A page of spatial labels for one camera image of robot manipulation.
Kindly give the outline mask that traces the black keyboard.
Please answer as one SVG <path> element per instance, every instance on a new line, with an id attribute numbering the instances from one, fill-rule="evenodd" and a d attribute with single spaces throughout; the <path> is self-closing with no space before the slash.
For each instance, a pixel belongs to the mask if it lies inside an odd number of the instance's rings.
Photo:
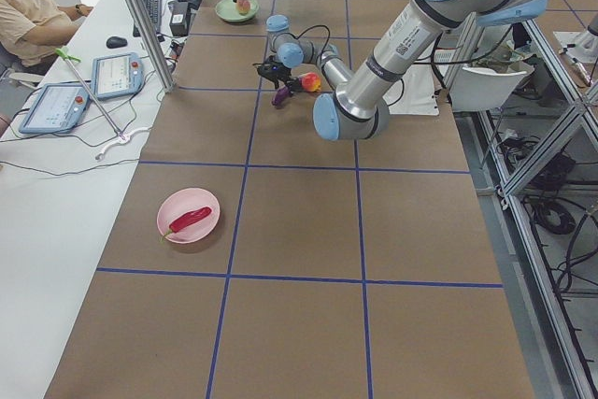
<path id="1" fill-rule="evenodd" d="M 143 6 L 145 7 L 150 23 L 153 26 L 154 31 L 159 34 L 162 29 L 162 17 L 163 17 L 163 1 L 162 0 L 142 0 Z"/>

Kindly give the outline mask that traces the red orange round fruit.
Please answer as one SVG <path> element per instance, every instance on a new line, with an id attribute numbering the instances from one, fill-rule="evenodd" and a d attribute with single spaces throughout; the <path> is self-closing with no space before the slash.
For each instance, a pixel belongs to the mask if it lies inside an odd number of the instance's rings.
<path id="1" fill-rule="evenodd" d="M 301 87 L 305 92 L 316 93 L 320 91 L 320 76 L 314 72 L 305 73 L 300 77 Z"/>

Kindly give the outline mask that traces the black computer mouse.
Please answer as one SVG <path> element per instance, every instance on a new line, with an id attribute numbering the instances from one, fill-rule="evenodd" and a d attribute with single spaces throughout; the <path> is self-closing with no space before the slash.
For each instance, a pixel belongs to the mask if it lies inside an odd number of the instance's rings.
<path id="1" fill-rule="evenodd" d="M 106 41 L 106 46 L 108 49 L 119 49 L 124 48 L 128 45 L 128 41 L 124 37 L 120 36 L 111 36 Z"/>

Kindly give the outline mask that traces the teach pendant tablet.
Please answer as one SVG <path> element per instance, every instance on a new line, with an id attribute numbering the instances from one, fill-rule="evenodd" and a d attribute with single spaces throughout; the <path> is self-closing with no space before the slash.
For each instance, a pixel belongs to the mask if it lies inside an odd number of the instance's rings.
<path id="1" fill-rule="evenodd" d="M 25 135 L 65 133 L 80 121 L 89 95 L 79 84 L 45 85 L 20 124 Z"/>
<path id="2" fill-rule="evenodd" d="M 138 93 L 144 84 L 141 59 L 135 52 L 93 60 L 92 90 L 99 100 Z"/>

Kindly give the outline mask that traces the aluminium frame rack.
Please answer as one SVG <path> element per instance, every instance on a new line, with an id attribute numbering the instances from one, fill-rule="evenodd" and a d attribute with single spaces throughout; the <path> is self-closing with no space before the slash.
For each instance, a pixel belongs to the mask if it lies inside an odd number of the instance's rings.
<path id="1" fill-rule="evenodd" d="M 597 0 L 549 0 L 512 43 L 534 67 L 478 117 L 534 326 L 541 398 L 597 394 Z"/>

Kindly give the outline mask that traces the person in beige shirt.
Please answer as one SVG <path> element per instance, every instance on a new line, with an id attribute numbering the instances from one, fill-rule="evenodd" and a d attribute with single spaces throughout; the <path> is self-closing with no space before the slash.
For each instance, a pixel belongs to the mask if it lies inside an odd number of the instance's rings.
<path id="1" fill-rule="evenodd" d="M 1 0 L 1 46 L 29 73 L 44 75 L 69 43 L 78 20 L 91 14 L 85 4 L 62 7 L 54 0 Z"/>

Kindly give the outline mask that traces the pink plate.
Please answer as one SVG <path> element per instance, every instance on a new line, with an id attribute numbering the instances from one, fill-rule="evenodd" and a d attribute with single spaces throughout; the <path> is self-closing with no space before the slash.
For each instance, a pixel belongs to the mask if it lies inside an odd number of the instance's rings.
<path id="1" fill-rule="evenodd" d="M 208 236 L 218 224 L 221 205 L 202 188 L 172 193 L 158 208 L 156 225 L 162 241 L 190 244 Z"/>

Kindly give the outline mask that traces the white plastic bin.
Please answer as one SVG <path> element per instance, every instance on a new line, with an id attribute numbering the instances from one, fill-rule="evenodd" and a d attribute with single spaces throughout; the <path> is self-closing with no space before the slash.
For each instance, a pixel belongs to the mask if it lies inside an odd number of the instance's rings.
<path id="1" fill-rule="evenodd" d="M 501 107 L 508 96 L 534 72 L 523 61 L 496 72 L 489 67 L 462 67 L 449 89 L 455 112 L 479 112 Z"/>

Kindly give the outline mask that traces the far teach pendant tablet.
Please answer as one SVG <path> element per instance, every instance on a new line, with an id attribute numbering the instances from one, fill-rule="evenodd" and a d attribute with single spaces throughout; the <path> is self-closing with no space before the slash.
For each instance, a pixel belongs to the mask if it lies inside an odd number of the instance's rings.
<path id="1" fill-rule="evenodd" d="M 135 52 L 93 60 L 92 90 L 99 100 L 138 93 L 144 84 L 141 59 Z"/>

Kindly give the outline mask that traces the black power adapter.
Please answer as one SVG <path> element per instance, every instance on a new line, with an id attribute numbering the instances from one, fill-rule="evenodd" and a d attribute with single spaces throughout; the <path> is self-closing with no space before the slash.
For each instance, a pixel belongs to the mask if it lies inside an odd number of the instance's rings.
<path id="1" fill-rule="evenodd" d="M 174 37 L 184 37 L 189 33 L 191 11 L 188 2 L 171 4 L 170 31 Z"/>

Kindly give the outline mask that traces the aluminium frame post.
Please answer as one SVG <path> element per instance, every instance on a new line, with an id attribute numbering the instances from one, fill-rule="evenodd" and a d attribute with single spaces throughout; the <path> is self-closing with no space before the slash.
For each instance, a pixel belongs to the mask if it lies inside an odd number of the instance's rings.
<path id="1" fill-rule="evenodd" d="M 145 45 L 153 68 L 161 81 L 165 93 L 170 93 L 175 87 L 174 79 L 167 66 L 162 47 L 150 21 L 142 0 L 125 0 L 125 3 L 132 15 L 134 25 L 137 27 L 141 39 Z"/>

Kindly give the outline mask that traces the near teach pendant tablet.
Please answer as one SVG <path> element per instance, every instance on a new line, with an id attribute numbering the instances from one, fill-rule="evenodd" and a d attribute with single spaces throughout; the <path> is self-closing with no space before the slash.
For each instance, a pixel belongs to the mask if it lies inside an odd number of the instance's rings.
<path id="1" fill-rule="evenodd" d="M 80 121 L 89 95 L 79 84 L 45 85 L 20 124 L 25 135 L 65 133 Z"/>

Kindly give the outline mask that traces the light green plate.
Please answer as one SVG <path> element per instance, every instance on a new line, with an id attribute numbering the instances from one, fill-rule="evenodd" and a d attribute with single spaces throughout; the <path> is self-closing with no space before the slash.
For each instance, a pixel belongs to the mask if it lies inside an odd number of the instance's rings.
<path id="1" fill-rule="evenodd" d="M 253 17 L 256 16 L 256 14 L 260 8 L 259 3 L 256 0 L 250 0 L 250 2 L 251 2 L 251 11 L 246 16 L 241 16 L 237 13 L 237 11 L 235 9 L 236 1 L 233 1 L 233 0 L 220 0 L 215 6 L 215 11 L 216 11 L 217 16 L 221 20 L 226 21 L 226 22 L 238 23 L 238 22 L 249 21 Z"/>

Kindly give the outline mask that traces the red chili pepper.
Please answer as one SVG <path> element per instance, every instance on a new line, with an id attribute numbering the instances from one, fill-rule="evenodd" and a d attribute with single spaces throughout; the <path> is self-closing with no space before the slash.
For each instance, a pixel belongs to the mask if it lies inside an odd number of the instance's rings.
<path id="1" fill-rule="evenodd" d="M 183 229 L 204 220 L 212 213 L 211 207 L 200 207 L 196 210 L 188 211 L 181 216 L 171 221 L 168 225 L 167 231 L 162 235 L 166 238 L 168 235 L 176 234 Z"/>

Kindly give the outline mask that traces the reacher grabber tool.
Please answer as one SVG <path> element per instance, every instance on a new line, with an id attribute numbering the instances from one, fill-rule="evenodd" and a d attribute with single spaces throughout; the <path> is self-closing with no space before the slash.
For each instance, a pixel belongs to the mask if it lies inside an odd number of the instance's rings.
<path id="1" fill-rule="evenodd" d="M 55 50 L 55 53 L 69 67 L 69 69 L 71 70 L 71 72 L 75 76 L 76 80 L 83 87 L 84 91 L 88 94 L 90 100 L 96 105 L 96 107 L 99 109 L 99 111 L 101 112 L 102 116 L 106 119 L 106 121 L 108 122 L 108 124 L 110 125 L 110 127 L 112 128 L 112 130 L 114 132 L 115 136 L 112 139 L 109 139 L 108 142 L 96 154 L 95 160 L 97 162 L 103 161 L 104 157 L 106 156 L 107 152 L 110 149 L 112 149 L 114 147 L 118 147 L 118 146 L 124 146 L 124 145 L 128 144 L 133 139 L 134 136 L 142 134 L 142 133 L 149 133 L 150 132 L 150 130 L 151 130 L 150 126 L 138 127 L 138 128 L 135 128 L 134 130 L 132 130 L 130 132 L 127 132 L 124 129 L 121 129 L 117 125 L 117 123 L 113 121 L 113 119 L 110 117 L 110 115 L 106 111 L 106 109 L 101 105 L 99 99 L 97 98 L 96 94 L 94 93 L 93 89 L 91 88 L 91 85 L 84 80 L 84 78 L 82 77 L 82 75 L 76 69 L 75 62 L 79 63 L 80 59 L 77 58 L 77 57 L 75 57 L 75 56 L 69 55 L 68 54 L 68 49 L 67 49 L 66 46 L 62 46 L 60 48 L 57 48 Z"/>

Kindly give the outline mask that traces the yellow pink peach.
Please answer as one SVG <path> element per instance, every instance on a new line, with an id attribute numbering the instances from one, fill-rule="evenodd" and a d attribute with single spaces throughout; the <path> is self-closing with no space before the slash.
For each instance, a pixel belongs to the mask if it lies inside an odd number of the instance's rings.
<path id="1" fill-rule="evenodd" d="M 235 9 L 237 13 L 241 16 L 248 15 L 251 11 L 250 0 L 236 0 Z"/>

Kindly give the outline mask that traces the purple eggplant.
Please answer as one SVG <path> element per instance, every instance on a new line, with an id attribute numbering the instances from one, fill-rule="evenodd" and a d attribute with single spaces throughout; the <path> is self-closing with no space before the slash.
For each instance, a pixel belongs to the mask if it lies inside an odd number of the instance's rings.
<path id="1" fill-rule="evenodd" d="M 291 90 L 287 86 L 277 89 L 271 104 L 274 107 L 281 107 L 283 103 L 292 96 Z"/>

